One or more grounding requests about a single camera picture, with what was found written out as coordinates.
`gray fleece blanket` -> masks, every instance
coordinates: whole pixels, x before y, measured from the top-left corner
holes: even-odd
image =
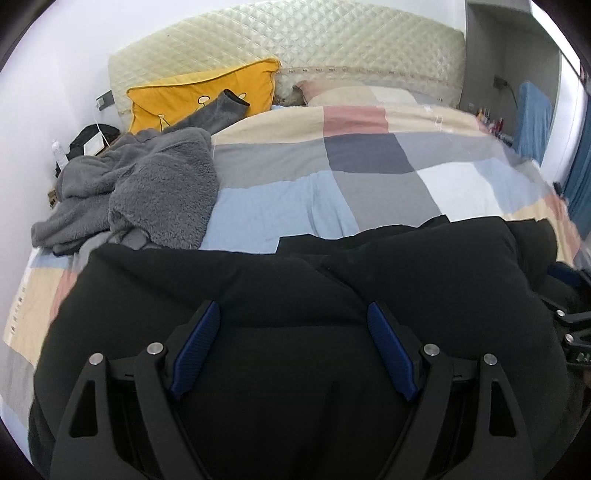
[[[162,132],[125,134],[100,157],[72,160],[57,179],[56,211],[31,228],[33,246],[60,248],[107,230],[121,239],[139,228],[157,245],[199,248],[219,186],[210,135],[248,106],[225,90]]]

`water bottle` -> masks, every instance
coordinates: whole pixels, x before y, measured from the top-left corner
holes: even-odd
[[[54,140],[51,144],[51,150],[53,150],[53,156],[56,158],[57,166],[60,167],[60,170],[63,170],[68,165],[68,159],[59,140]]]

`yellow pillow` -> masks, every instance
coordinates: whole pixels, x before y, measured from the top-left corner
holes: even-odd
[[[208,72],[186,73],[131,87],[127,95],[133,101],[133,134],[144,128],[163,128],[181,121],[196,109],[215,100],[226,88],[250,103],[246,115],[271,108],[275,90],[274,74],[281,63],[277,59],[258,60],[248,65]]]

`plaid bedsheet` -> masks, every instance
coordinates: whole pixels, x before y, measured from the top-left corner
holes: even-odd
[[[286,108],[213,137],[220,192],[202,249],[273,253],[281,236],[327,239],[445,214],[548,218],[558,259],[589,267],[564,203],[538,165],[466,113],[439,106]],[[75,257],[35,250],[0,342],[0,414],[28,452],[33,372]]]

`white wall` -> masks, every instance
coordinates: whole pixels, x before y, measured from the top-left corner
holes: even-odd
[[[0,72],[0,315],[9,309],[30,252],[30,227],[50,213],[50,145],[67,147],[99,122],[121,126],[95,99],[110,89],[109,55],[183,18],[248,0],[57,0],[17,45]],[[465,31],[463,0],[373,0]]]
[[[460,109],[476,113],[489,108],[492,117],[499,118],[501,93],[492,81],[495,74],[505,71],[505,28],[477,5],[466,6],[466,24],[466,76]]]
[[[531,82],[550,100],[552,109],[556,106],[558,81],[560,78],[560,50],[545,38],[524,30],[507,28],[505,31],[504,78],[519,96],[519,86]],[[501,95],[499,116],[505,119],[506,132],[515,132],[517,108],[509,90]]]
[[[529,13],[531,11],[530,0],[467,0],[469,4],[491,5],[493,7],[512,8]]]

